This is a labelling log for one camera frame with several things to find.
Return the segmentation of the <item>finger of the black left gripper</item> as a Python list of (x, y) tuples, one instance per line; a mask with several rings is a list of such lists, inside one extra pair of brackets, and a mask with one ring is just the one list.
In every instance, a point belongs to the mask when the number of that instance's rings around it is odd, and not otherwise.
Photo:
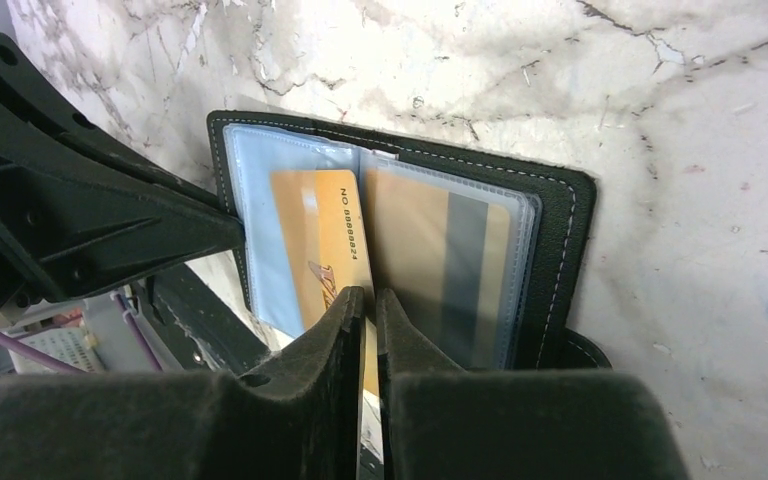
[(213, 195), (94, 125), (0, 33), (0, 310), (95, 296), (242, 242)]

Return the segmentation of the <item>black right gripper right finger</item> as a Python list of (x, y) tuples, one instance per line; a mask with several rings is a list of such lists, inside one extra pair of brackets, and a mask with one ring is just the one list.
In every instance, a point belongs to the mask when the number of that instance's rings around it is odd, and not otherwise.
[(607, 369), (469, 372), (376, 299), (389, 479), (685, 479), (666, 415)]

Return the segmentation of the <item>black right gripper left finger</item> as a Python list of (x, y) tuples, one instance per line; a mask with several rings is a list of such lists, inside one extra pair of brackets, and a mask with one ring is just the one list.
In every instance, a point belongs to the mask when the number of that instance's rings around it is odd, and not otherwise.
[(0, 479), (353, 479), (364, 292), (243, 375), (0, 379)]

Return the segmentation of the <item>black leather card holder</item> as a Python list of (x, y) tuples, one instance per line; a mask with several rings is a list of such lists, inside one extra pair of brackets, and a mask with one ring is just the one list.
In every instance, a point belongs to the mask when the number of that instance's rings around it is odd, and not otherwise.
[(218, 110), (207, 128), (246, 307), (303, 328), (270, 175), (355, 173), (374, 293), (467, 369), (606, 368), (567, 325), (597, 200), (588, 174), (290, 115)]

